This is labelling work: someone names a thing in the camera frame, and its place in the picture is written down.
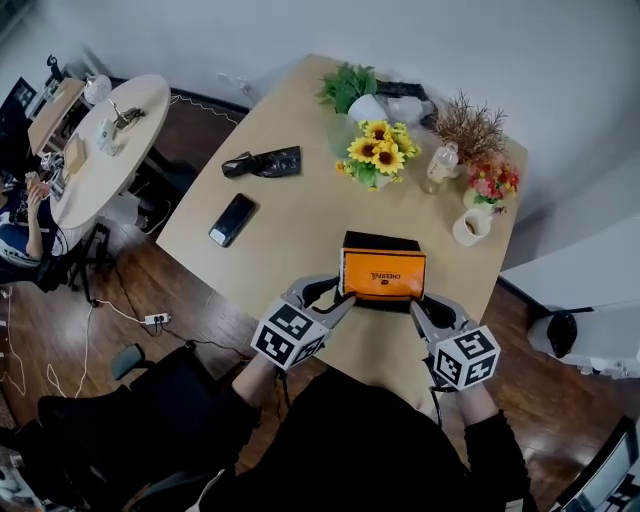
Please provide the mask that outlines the small wooden side desk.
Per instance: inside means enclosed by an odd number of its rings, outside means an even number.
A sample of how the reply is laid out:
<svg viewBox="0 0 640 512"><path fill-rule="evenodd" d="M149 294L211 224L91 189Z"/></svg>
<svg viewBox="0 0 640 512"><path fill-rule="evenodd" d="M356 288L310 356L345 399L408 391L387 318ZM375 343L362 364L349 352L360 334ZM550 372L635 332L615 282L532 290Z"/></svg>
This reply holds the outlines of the small wooden side desk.
<svg viewBox="0 0 640 512"><path fill-rule="evenodd" d="M49 142L54 131L82 96L85 83L76 78L65 78L58 86L52 100L48 100L32 120L28 128L31 152L39 154Z"/></svg>

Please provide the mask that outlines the white desk lamp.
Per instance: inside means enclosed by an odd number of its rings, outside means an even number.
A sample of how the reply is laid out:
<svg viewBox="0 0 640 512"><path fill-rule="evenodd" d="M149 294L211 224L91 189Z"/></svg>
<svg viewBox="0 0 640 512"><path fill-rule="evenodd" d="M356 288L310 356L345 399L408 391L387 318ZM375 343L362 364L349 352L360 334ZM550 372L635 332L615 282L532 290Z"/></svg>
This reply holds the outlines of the white desk lamp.
<svg viewBox="0 0 640 512"><path fill-rule="evenodd" d="M126 130L133 126L140 118L146 116L146 113L137 107L121 110L111 98L111 92L111 80L106 75L87 75L85 77L84 98L93 106L101 101L107 101L115 112L116 119L114 124L117 130Z"/></svg>

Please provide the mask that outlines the orange packet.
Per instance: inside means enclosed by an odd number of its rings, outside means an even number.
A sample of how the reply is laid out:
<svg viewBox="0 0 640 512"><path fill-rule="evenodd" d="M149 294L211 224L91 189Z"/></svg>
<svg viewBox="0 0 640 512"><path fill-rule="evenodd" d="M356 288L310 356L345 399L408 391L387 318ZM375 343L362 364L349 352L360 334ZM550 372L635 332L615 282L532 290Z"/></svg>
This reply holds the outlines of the orange packet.
<svg viewBox="0 0 640 512"><path fill-rule="evenodd" d="M343 248L338 292L372 301L421 299L426 266L421 251Z"/></svg>

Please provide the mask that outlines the small white cup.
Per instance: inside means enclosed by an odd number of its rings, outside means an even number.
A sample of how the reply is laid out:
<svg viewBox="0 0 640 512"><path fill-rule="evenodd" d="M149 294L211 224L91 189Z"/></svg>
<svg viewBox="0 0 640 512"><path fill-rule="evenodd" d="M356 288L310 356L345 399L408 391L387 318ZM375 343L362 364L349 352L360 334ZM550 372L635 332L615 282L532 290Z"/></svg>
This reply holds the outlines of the small white cup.
<svg viewBox="0 0 640 512"><path fill-rule="evenodd" d="M115 123L108 118L103 119L97 128L96 147L108 156L115 156L119 151L119 145L116 143L115 137Z"/></svg>

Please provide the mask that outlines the black-framed tablet screen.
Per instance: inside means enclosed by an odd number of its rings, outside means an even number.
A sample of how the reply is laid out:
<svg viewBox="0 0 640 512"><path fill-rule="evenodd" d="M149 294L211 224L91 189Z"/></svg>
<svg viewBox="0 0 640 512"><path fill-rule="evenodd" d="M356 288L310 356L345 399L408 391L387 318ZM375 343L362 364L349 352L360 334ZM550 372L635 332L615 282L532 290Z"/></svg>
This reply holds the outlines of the black-framed tablet screen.
<svg viewBox="0 0 640 512"><path fill-rule="evenodd" d="M556 498L551 512L621 511L640 497L633 466L640 462L636 423L623 416L593 460Z"/></svg>

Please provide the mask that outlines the light wooden square table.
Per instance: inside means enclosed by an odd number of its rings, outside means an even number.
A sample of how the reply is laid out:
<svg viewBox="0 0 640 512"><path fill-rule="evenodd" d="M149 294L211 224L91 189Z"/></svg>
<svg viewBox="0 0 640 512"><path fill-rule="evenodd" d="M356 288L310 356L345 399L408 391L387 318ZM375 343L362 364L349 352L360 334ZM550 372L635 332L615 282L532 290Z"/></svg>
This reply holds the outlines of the light wooden square table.
<svg viewBox="0 0 640 512"><path fill-rule="evenodd" d="M427 255L426 292L456 301L480 320L503 264L517 202L508 200L506 212L492 219L489 234L473 246L456 242L452 226L465 213L466 182L449 181L434 195L421 190L435 145L423 131L414 135L422 153L402 171L402 182L371 191L339 173L327 137L335 114L316 98L321 77L337 66L330 58L307 56L258 102L200 172L159 245L259 323L297 279L339 273L348 231L416 240ZM224 162L244 152L293 146L301 148L298 175L227 178L222 173ZM258 208L223 248L208 233L238 193ZM408 314L354 306L330 334L324 348L290 369L320 359L434 414L427 346Z"/></svg>

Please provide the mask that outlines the black mesh office chair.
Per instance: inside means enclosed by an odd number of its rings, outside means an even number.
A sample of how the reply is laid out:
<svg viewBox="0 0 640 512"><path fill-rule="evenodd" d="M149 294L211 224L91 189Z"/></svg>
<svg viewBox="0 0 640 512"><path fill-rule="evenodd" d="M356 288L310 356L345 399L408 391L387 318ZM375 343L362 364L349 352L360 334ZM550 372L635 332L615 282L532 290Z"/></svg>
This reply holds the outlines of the black mesh office chair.
<svg viewBox="0 0 640 512"><path fill-rule="evenodd" d="M214 379L192 342L157 362L139 345L120 358L142 372L130 384L97 397L38 402L53 464L88 512L122 512L148 485L234 466L260 416Z"/></svg>

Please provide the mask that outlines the person's right forearm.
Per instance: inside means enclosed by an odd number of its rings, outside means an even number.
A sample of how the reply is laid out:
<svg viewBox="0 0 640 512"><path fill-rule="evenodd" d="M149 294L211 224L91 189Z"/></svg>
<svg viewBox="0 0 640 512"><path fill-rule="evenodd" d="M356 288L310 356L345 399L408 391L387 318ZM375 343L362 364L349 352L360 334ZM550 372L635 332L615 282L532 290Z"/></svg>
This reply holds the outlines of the person's right forearm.
<svg viewBox="0 0 640 512"><path fill-rule="evenodd" d="M483 422L498 414L494 400L482 383L458 391L456 401L465 426Z"/></svg>

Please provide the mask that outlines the potted yellow sunflowers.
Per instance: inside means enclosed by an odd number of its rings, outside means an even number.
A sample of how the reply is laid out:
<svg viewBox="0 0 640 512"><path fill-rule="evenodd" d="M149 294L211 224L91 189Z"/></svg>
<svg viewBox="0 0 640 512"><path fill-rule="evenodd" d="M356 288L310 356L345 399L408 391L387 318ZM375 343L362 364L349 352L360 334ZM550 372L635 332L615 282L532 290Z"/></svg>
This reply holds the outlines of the potted yellow sunflowers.
<svg viewBox="0 0 640 512"><path fill-rule="evenodd" d="M346 157L337 160L335 168L369 190L379 190L402 182L402 171L421 153L404 123L363 120L358 123L357 136L346 148Z"/></svg>

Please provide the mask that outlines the white wall socket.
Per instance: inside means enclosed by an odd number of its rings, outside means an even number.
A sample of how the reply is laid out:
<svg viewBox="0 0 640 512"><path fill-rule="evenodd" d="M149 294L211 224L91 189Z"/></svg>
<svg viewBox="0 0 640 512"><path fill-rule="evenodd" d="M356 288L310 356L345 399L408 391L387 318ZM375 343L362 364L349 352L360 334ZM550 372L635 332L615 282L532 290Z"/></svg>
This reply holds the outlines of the white wall socket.
<svg viewBox="0 0 640 512"><path fill-rule="evenodd" d="M217 75L217 79L221 83L225 84L228 87L231 87L232 85L235 85L235 87L242 94L244 94L247 97L251 96L252 88L251 88L251 84L248 81L244 80L241 77L237 77L235 80L232 80L228 74L223 73L223 72L217 72L216 75Z"/></svg>

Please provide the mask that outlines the potted red pink flowers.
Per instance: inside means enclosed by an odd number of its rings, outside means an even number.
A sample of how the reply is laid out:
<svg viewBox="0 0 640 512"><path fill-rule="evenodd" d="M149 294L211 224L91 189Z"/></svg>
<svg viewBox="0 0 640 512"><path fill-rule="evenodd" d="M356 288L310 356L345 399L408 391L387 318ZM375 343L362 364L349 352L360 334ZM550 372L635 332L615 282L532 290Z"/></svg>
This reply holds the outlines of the potted red pink flowers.
<svg viewBox="0 0 640 512"><path fill-rule="evenodd" d="M467 209L478 209L488 216L506 212L506 201L515 196L520 184L517 167L503 158L484 158L472 162L463 196Z"/></svg>

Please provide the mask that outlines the crumpled black plastic bag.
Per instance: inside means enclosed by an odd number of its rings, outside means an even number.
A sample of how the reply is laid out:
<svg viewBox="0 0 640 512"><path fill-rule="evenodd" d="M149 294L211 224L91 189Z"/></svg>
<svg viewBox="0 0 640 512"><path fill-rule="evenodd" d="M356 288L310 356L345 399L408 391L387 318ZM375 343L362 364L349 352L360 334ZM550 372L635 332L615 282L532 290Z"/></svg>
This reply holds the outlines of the crumpled black plastic bag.
<svg viewBox="0 0 640 512"><path fill-rule="evenodd" d="M221 165L227 178L252 174L263 178L280 178L301 173L301 148L293 146L261 154L244 152Z"/></svg>

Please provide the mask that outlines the black smartphone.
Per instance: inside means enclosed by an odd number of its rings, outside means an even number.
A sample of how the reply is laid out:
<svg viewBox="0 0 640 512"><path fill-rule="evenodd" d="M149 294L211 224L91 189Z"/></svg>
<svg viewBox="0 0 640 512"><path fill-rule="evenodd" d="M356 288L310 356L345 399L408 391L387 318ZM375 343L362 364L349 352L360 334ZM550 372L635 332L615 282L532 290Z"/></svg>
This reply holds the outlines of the black smartphone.
<svg viewBox="0 0 640 512"><path fill-rule="evenodd" d="M257 208L254 200L242 193L236 194L209 230L209 238L220 247L230 246Z"/></svg>

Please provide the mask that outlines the black rectangular box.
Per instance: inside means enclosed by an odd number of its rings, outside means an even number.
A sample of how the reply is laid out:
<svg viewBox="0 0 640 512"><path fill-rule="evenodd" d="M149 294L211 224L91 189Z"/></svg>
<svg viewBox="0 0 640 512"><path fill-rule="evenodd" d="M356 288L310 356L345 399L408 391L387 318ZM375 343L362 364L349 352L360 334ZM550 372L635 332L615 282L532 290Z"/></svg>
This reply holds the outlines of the black rectangular box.
<svg viewBox="0 0 640 512"><path fill-rule="evenodd" d="M348 231L345 234L341 251L343 248L424 252L421 250L419 242L416 240L370 234L370 233L364 233L364 232L356 232L356 231ZM410 309L410 302L412 300L421 300L421 299L411 299L406 301L372 301L372 300L362 300L362 299L356 298L356 305L358 307L367 308L371 310L393 312L393 313L407 313Z"/></svg>

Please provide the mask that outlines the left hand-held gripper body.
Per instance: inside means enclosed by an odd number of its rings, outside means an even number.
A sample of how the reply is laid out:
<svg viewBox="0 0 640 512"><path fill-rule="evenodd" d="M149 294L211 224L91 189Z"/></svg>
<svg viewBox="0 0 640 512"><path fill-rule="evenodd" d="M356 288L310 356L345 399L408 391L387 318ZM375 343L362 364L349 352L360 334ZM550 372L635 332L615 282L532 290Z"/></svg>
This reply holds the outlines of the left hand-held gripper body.
<svg viewBox="0 0 640 512"><path fill-rule="evenodd" d="M311 315L301 294L276 298L259 322L251 347L282 370L307 360L326 346L330 329Z"/></svg>

